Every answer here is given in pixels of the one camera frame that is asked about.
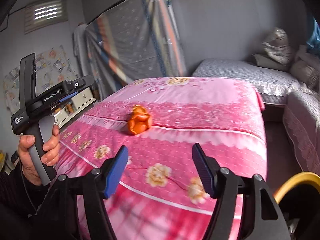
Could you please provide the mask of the person's left hand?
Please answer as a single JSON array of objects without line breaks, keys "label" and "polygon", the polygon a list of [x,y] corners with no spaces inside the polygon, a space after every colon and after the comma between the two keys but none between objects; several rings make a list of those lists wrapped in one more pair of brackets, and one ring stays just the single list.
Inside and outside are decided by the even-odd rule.
[{"label": "person's left hand", "polygon": [[18,155],[24,177],[36,186],[48,185],[56,176],[53,166],[59,159],[59,127],[48,116],[23,131]]}]

